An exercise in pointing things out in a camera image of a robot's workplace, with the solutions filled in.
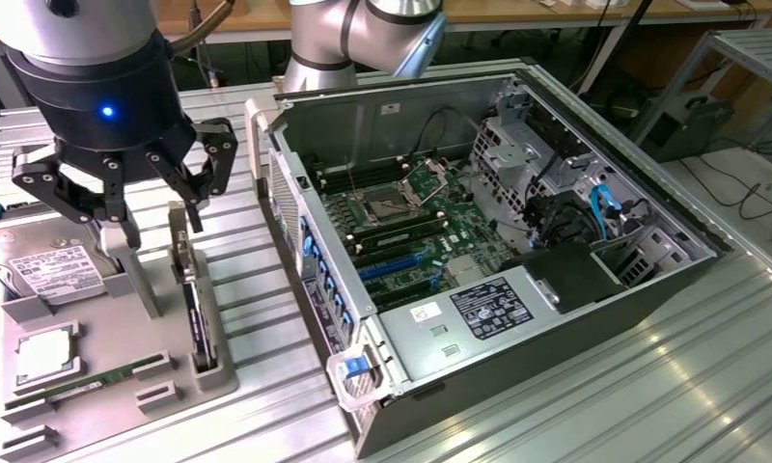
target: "aluminum profile table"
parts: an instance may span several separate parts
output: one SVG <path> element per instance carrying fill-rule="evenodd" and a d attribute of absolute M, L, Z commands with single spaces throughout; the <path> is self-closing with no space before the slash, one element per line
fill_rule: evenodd
<path fill-rule="evenodd" d="M 244 139 L 242 102 L 266 88 L 190 93 L 182 103 L 196 120 L 228 117 Z M 8 181 L 12 149 L 49 138 L 36 110 L 2 113 L 4 200 L 22 199 Z M 197 150 L 190 156 L 193 163 L 202 160 Z M 661 170 L 651 174 L 677 185 Z M 56 461 L 117 463 L 133 455 L 156 463 L 353 460 L 248 179 L 240 148 L 229 193 L 212 201 L 205 232 L 194 237 L 210 262 L 238 390 Z M 142 228 L 140 255 L 152 259 L 168 245 L 165 201 L 173 193 L 158 181 L 128 192 Z M 636 329 L 366 461 L 772 461 L 772 268 L 757 249 L 747 251 Z"/>
<path fill-rule="evenodd" d="M 639 144 L 660 119 L 669 100 L 680 93 L 709 50 L 720 53 L 739 66 L 772 84 L 772 29 L 708 32 L 683 62 L 657 103 L 636 124 L 632 140 Z"/>

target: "hard drive label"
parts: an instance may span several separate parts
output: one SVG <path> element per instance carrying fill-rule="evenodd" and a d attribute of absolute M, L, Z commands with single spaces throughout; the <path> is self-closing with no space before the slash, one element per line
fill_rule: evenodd
<path fill-rule="evenodd" d="M 12 259 L 9 265 L 44 299 L 102 285 L 100 272 L 82 246 Z"/>
<path fill-rule="evenodd" d="M 533 318 L 503 277 L 456 293 L 451 299 L 479 340 L 487 340 Z"/>

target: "hard drive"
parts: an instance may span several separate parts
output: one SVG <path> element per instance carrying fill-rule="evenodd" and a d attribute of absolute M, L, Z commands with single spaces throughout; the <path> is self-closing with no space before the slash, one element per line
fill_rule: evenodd
<path fill-rule="evenodd" d="M 40 295 L 56 306 L 102 294 L 102 279 L 121 270 L 98 243 L 94 224 L 74 224 L 38 206 L 8 211 L 0 220 L 0 282 L 10 297 Z"/>

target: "circuit board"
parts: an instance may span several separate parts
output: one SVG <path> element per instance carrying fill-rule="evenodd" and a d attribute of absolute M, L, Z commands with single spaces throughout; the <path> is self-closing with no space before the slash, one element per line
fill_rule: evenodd
<path fill-rule="evenodd" d="M 471 201 L 457 176 L 435 163 L 418 163 L 401 181 L 324 196 L 341 239 L 398 227 L 424 216 L 439 218 L 441 228 L 421 239 L 350 260 L 372 300 L 381 310 L 400 307 L 440 291 L 493 275 L 515 256 L 512 248 Z M 410 192 L 405 193 L 408 181 Z M 410 198 L 423 204 L 413 204 Z"/>

